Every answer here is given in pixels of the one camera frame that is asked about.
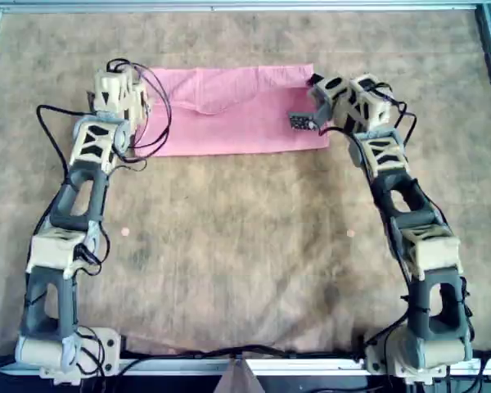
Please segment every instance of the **robotic arm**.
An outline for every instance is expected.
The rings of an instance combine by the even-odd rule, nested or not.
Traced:
[[[431,384],[433,377],[445,375],[446,366],[472,357],[471,312],[465,305],[466,279],[458,256],[460,240],[411,175],[396,129],[399,121],[395,127],[388,125],[391,108],[404,104],[393,98],[389,85],[373,75],[351,80],[314,75],[309,84],[317,111],[290,113],[291,125],[321,132],[332,121],[335,127],[330,129],[348,137],[353,163],[367,177],[391,254],[408,285],[407,313],[364,343],[367,370],[402,377],[408,383]],[[410,115],[405,110],[404,104],[399,120]],[[409,212],[395,206],[391,192],[402,195]],[[440,287],[442,300],[438,315],[430,315],[434,286]]]
[[[105,327],[79,326],[76,276],[79,271],[100,272],[103,260],[98,251],[101,235],[106,237],[101,222],[110,175],[131,147],[137,128],[145,127],[152,107],[145,77],[138,74],[134,79],[133,71],[131,63],[123,63],[96,73],[95,92],[90,96],[93,114],[84,115],[74,127],[64,182],[31,239],[15,357],[39,366],[40,376],[56,383],[78,384],[82,378],[96,376],[97,370],[102,376],[119,370],[120,335]],[[446,373],[445,366],[471,359],[471,312],[464,302],[460,241],[411,175],[396,129],[410,114],[404,103],[393,98],[389,85],[373,75],[351,80],[314,75],[309,84],[317,111],[290,113],[291,125],[323,133],[328,129],[322,127],[332,122],[335,127],[329,129],[349,139],[350,155],[366,175],[391,253],[408,285],[407,313],[364,342],[367,370],[409,383],[432,383],[433,377]],[[402,104],[399,121],[394,127],[388,125],[391,108]],[[88,208],[76,215],[75,202],[88,181],[92,182]],[[409,212],[395,206],[393,191],[402,195]],[[51,285],[57,292],[58,318],[45,312]],[[431,316],[434,286],[440,287],[442,311]],[[97,359],[92,353],[100,349]]]
[[[103,260],[98,259],[98,249],[101,233],[106,235],[101,222],[110,173],[118,156],[128,150],[137,127],[146,123],[151,106],[143,81],[133,80],[130,66],[117,72],[99,70],[94,86],[94,115],[75,124],[64,182],[31,238],[15,351],[16,361],[40,366],[41,377],[56,382],[77,383],[87,377],[86,370],[97,367],[88,352],[97,351],[100,344],[101,363],[109,364],[105,374],[118,370],[119,334],[109,328],[79,326],[76,275],[100,273]],[[75,202],[88,181],[92,182],[88,207],[76,215]],[[49,317],[44,309],[50,285],[57,292],[58,318]]]

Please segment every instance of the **pink towel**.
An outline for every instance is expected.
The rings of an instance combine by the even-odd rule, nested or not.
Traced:
[[[172,106],[169,140],[156,156],[203,156],[272,153],[324,148],[327,136],[295,131],[289,111],[313,111],[305,81],[313,65],[221,69],[153,70]],[[147,130],[137,133],[138,145],[155,140],[166,124],[156,93]],[[140,156],[154,147],[137,149]]]

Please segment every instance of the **metal frame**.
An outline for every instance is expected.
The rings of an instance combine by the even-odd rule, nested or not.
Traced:
[[[120,369],[134,359],[121,359]],[[351,359],[248,359],[251,371],[256,376],[329,376],[329,377],[369,377],[364,363]],[[229,364],[228,359],[150,359],[141,362],[124,375],[127,376],[208,376],[222,375]],[[12,375],[36,376],[37,367],[27,364],[12,364],[1,368]],[[473,376],[480,370],[480,361],[473,359],[451,366],[451,375]],[[484,375],[491,376],[491,360]]]
[[[0,0],[4,13],[152,12],[152,11],[439,11],[476,9],[491,74],[491,0]],[[121,368],[131,360],[123,359]],[[362,362],[349,359],[249,359],[261,376],[367,376]],[[138,364],[127,375],[221,375],[226,359],[154,359]],[[480,361],[459,363],[451,374],[476,375]],[[38,375],[38,368],[13,364],[4,370],[15,375]],[[491,360],[484,374],[491,375]]]

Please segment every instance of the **brown carpet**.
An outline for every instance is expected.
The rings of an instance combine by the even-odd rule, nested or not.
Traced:
[[[29,235],[61,183],[34,109],[86,110],[95,69],[114,56],[162,67],[312,62],[388,81],[419,117],[412,172],[462,240],[475,348],[491,348],[491,86],[472,12],[149,13],[3,17],[0,354],[17,337]],[[68,156],[74,120],[47,122]],[[120,171],[106,208],[112,254],[101,276],[79,279],[80,322],[155,352],[349,349],[392,322],[405,286],[346,148],[331,135],[324,151]]]

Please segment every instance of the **folded cloth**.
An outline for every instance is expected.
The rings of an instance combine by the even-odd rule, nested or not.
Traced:
[[[313,65],[153,71],[173,112],[169,139],[154,156],[273,153],[329,145],[327,136],[293,130],[287,115],[314,110],[305,83]],[[146,129],[137,132],[138,146],[156,140],[167,123],[164,104],[147,90],[155,105]],[[154,149],[136,153],[146,156]]]

